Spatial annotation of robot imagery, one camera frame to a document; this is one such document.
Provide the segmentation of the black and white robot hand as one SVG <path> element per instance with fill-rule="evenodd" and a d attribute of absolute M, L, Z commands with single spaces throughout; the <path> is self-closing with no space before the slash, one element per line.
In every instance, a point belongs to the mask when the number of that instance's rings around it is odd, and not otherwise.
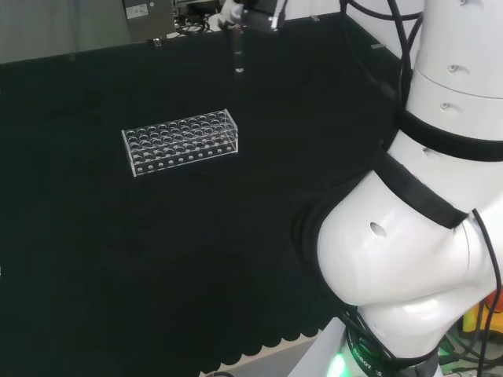
<path fill-rule="evenodd" d="M 218 26 L 250 27 L 258 31 L 276 31 L 285 22 L 288 1 L 224 1 L 218 14 Z"/>

